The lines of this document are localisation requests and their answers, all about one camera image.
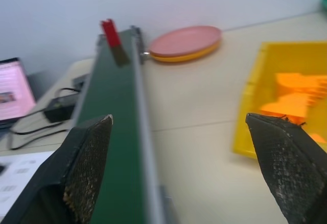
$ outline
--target power adapter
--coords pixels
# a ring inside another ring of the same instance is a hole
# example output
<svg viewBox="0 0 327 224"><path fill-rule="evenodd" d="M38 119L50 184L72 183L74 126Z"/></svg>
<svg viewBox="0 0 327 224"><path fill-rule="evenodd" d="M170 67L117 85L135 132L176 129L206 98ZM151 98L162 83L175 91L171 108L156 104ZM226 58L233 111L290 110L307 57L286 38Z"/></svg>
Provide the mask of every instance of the power adapter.
<svg viewBox="0 0 327 224"><path fill-rule="evenodd" d="M69 120L72 116L79 94L71 94L52 99L43 111L50 123Z"/></svg>

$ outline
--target orange object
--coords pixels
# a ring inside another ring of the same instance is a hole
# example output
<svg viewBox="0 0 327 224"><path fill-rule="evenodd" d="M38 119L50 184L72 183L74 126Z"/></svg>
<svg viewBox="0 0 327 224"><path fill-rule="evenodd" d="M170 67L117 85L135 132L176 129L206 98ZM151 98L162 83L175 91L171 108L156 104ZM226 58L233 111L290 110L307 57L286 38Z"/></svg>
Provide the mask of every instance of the orange object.
<svg viewBox="0 0 327 224"><path fill-rule="evenodd" d="M279 96L292 92L307 93L309 94L308 106L327 96L327 76L277 73L276 80Z"/></svg>
<svg viewBox="0 0 327 224"><path fill-rule="evenodd" d="M327 143L325 139L318 134L309 134L309 136L317 143Z"/></svg>
<svg viewBox="0 0 327 224"><path fill-rule="evenodd" d="M263 105L261 113L268 116L282 117L286 115L292 123L305 122L308 112L309 95L291 93L281 96L277 102Z"/></svg>

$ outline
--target yellow bin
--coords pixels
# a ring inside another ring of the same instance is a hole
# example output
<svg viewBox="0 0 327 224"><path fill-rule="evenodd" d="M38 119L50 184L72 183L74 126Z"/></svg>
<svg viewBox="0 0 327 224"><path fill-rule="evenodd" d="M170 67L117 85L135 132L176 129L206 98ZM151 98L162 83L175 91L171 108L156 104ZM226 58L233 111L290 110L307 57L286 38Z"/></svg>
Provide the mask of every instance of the yellow bin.
<svg viewBox="0 0 327 224"><path fill-rule="evenodd" d="M327 75L327 41L319 42L267 42L263 43L241 99L233 151L256 158L245 116L260 113L259 108L277 100L275 73L299 72L304 75ZM327 98L309 110L309 134L319 134L327 140ZM327 151L326 144L320 146Z"/></svg>

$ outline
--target table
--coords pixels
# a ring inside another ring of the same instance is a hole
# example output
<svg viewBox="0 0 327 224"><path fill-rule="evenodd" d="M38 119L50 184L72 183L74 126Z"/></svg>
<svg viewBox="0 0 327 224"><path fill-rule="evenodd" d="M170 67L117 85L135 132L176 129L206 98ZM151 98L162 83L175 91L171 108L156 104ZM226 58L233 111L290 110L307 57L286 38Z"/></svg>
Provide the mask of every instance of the table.
<svg viewBox="0 0 327 224"><path fill-rule="evenodd" d="M240 96L261 42L326 40L326 36L327 17L313 13L226 31L221 48L201 60L179 65L145 62L159 178L181 223L287 223L257 161L231 152ZM35 110L43 108L55 90L71 86L73 77L88 73L92 62L75 63ZM35 122L22 119L15 128L39 127L41 118L35 116ZM0 156L55 150L64 138L58 134L18 151L7 151L4 138Z"/></svg>

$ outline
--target cable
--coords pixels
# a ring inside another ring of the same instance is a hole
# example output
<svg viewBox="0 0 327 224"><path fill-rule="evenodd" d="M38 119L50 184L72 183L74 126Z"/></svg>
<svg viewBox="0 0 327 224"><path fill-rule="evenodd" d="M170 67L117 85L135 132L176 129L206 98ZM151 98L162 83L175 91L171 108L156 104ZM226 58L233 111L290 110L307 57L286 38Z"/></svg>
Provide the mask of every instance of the cable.
<svg viewBox="0 0 327 224"><path fill-rule="evenodd" d="M55 99L58 99L60 98L60 93L63 91L63 90L70 90L70 91L75 91L75 92L80 92L80 90L78 89L74 89L74 88L60 88L58 89L56 92L55 92ZM24 117L22 118L26 118L26 117L29 117L29 116L32 116L36 113L40 113L40 112L43 112L45 109L41 109L41 110L38 110L38 111L35 111L33 113L30 113L28 115L25 115ZM55 123L53 125L49 125L49 126L44 126L44 127L41 127L41 128L38 128L38 129L35 129L35 130L32 130L32 131L26 131L26 132L18 132L18 131L14 131L14 130L11 130L9 129L9 133L8 133L8 142L7 142L7 147L9 150L18 150L18 149L21 149L22 147L25 147L27 146L28 144L36 141L36 140L39 140L39 139L42 139L42 138L45 138L45 137L48 137L48 136L52 136L52 135L55 135L55 134L58 134L58 133L62 133L62 132L66 132L68 130L60 130L60 131L55 131L55 132L51 132L51 133L48 133L46 135L43 135L43 136L39 136L39 137L36 137L26 143L24 143L23 145L20 145L20 146L17 146L17 147L12 147L12 141L13 141L13 135L30 135L30 134L33 134L33 133L36 133L38 131L42 131L42 130L45 130L45 129L50 129L50 128L54 128L54 127L57 127L57 126L60 126L62 125L63 123L65 123L64 121L63 122L58 122L58 123Z"/></svg>

